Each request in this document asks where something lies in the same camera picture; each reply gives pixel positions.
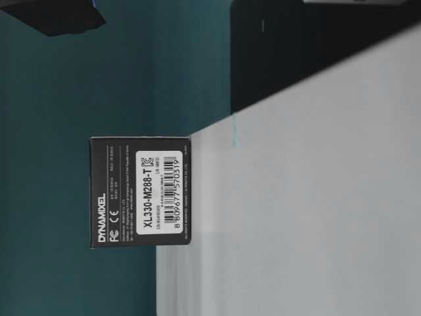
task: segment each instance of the ce mark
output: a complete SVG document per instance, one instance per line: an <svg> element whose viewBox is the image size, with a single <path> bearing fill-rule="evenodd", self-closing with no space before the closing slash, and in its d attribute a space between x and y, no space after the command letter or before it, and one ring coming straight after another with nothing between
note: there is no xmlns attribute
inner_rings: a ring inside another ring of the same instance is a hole
<svg viewBox="0 0 421 316"><path fill-rule="evenodd" d="M117 216L118 215L118 211L115 211L115 212L113 212L113 211L110 211L110 215L111 216ZM110 222L112 222L112 223L117 223L118 222L118 217L117 218L115 218L115 219L113 219L113 218L111 218L110 217Z"/></svg>

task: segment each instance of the teal wall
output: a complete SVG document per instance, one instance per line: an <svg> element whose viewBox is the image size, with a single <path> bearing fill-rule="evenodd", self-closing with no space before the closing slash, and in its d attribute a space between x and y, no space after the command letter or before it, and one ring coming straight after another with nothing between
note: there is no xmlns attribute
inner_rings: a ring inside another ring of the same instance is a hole
<svg viewBox="0 0 421 316"><path fill-rule="evenodd" d="M0 12L0 315L154 315L155 248L89 249L87 140L230 112L228 1L97 5L57 38Z"/></svg>

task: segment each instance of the dynamixel logo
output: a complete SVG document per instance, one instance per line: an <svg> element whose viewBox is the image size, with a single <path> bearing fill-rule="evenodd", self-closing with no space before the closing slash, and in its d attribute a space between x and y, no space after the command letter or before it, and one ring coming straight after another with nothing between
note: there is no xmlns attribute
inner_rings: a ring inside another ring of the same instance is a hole
<svg viewBox="0 0 421 316"><path fill-rule="evenodd" d="M98 242L106 242L105 239L105 194L98 197Z"/></svg>

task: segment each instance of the product box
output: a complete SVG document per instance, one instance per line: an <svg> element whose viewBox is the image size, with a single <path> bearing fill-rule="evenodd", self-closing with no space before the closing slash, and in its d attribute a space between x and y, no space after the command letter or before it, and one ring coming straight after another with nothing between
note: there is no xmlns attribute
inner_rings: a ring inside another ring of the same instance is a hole
<svg viewBox="0 0 421 316"><path fill-rule="evenodd" d="M188 244L188 138L90 139L91 248Z"/></svg>

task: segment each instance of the barcode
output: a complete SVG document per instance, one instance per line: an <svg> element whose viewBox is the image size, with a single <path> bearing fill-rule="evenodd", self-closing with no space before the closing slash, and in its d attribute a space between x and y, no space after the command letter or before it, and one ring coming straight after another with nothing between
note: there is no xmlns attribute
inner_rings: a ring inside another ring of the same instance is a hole
<svg viewBox="0 0 421 316"><path fill-rule="evenodd" d="M164 157L164 221L165 223L176 223L175 217L177 189L174 181L175 157Z"/></svg>

